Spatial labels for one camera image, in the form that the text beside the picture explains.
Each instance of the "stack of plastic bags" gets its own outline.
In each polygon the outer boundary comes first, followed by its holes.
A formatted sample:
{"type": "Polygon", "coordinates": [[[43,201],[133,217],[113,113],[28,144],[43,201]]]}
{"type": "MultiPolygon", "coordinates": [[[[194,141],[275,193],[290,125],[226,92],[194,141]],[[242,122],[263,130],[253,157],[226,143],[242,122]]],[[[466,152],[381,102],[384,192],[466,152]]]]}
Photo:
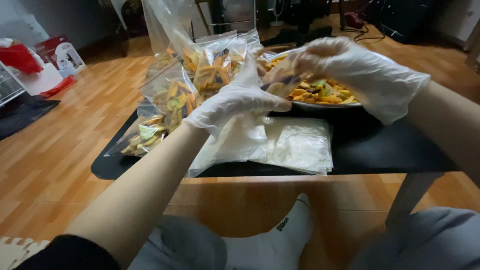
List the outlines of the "stack of plastic bags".
{"type": "MultiPolygon", "coordinates": [[[[148,153],[233,80],[246,53],[262,48],[256,29],[241,35],[236,30],[212,35],[193,43],[187,34],[192,5],[193,0],[144,0],[156,57],[139,88],[148,101],[139,103],[138,119],[105,156],[148,153]]],[[[267,55],[260,58],[268,62],[267,55]]],[[[195,177],[215,164],[248,160],[325,175],[332,169],[328,124],[318,119],[236,115],[217,137],[208,138],[186,177],[195,177]]]]}

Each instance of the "black table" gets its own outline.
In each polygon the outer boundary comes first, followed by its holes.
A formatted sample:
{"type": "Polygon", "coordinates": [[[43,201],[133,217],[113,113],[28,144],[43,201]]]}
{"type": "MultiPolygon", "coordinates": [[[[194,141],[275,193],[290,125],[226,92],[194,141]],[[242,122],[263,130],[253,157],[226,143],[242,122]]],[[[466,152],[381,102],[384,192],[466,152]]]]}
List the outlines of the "black table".
{"type": "MultiPolygon", "coordinates": [[[[434,180],[443,172],[458,171],[457,166],[407,119],[383,126],[362,107],[311,110],[294,106],[289,112],[272,112],[272,117],[309,117],[328,120],[333,128],[330,174],[407,173],[392,205],[387,224],[409,214],[434,180]]],[[[116,154],[103,157],[137,118],[130,118],[115,134],[92,164],[100,179],[117,179],[137,157],[116,154]]],[[[198,177],[303,175],[290,169],[256,162],[215,165],[198,177]]]]}

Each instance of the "wooden floor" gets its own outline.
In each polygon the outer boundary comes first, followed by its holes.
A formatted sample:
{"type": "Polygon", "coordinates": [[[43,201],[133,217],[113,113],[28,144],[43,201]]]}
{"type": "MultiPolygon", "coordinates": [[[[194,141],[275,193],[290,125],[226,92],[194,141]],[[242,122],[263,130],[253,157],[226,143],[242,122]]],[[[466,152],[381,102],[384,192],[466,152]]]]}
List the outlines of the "wooden floor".
{"type": "MultiPolygon", "coordinates": [[[[337,16],[316,22],[333,24],[337,16]]],[[[371,35],[379,35],[371,26],[371,35]]],[[[275,29],[262,33],[274,35],[275,29]]],[[[87,59],[78,83],[54,96],[60,105],[0,141],[0,236],[51,240],[111,183],[90,165],[141,100],[137,87],[153,61],[148,38],[131,41],[126,58],[112,51],[87,59]]],[[[367,45],[480,102],[480,76],[465,53],[439,45],[402,45],[389,38],[367,45]]],[[[305,192],[315,229],[304,269],[344,268],[382,230],[403,174],[185,179],[166,210],[195,217],[222,236],[250,236],[273,227],[305,192]]],[[[480,211],[480,190],[461,172],[439,179],[416,210],[450,206],[480,211]]]]}

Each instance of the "hand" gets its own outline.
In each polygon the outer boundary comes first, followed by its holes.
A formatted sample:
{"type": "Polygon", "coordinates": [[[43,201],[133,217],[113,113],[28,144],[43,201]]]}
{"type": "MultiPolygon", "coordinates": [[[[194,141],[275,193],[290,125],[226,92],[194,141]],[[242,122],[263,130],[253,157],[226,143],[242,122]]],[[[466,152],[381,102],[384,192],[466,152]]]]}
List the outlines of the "hand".
{"type": "Polygon", "coordinates": [[[410,101],[430,81],[430,75],[399,65],[346,37],[314,40],[297,60],[299,72],[313,72],[316,79],[333,78],[352,87],[366,111],[384,124],[405,116],[410,101]]]}
{"type": "Polygon", "coordinates": [[[245,63],[235,79],[196,108],[184,122],[205,128],[217,136],[228,120],[250,111],[288,111],[290,101],[260,89],[255,60],[247,54],[245,63]]]}

